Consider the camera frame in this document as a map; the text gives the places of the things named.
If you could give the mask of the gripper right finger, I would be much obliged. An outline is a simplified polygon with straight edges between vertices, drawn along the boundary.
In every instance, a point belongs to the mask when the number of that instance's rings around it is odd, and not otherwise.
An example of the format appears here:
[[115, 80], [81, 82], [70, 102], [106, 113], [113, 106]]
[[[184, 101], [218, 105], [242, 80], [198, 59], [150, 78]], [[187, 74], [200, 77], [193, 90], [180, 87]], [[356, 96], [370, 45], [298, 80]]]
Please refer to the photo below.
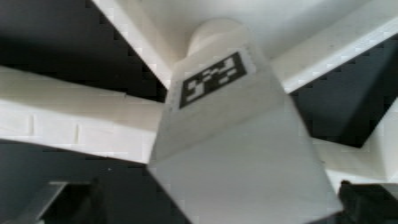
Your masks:
[[398, 184], [342, 182], [340, 224], [398, 224]]

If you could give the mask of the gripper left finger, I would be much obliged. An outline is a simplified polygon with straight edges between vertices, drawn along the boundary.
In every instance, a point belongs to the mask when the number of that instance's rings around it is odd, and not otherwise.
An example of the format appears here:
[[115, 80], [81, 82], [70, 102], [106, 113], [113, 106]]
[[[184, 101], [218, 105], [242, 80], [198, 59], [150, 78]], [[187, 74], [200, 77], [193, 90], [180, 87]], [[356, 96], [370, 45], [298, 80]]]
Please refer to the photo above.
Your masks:
[[99, 181], [52, 181], [33, 198], [17, 224], [106, 224]]

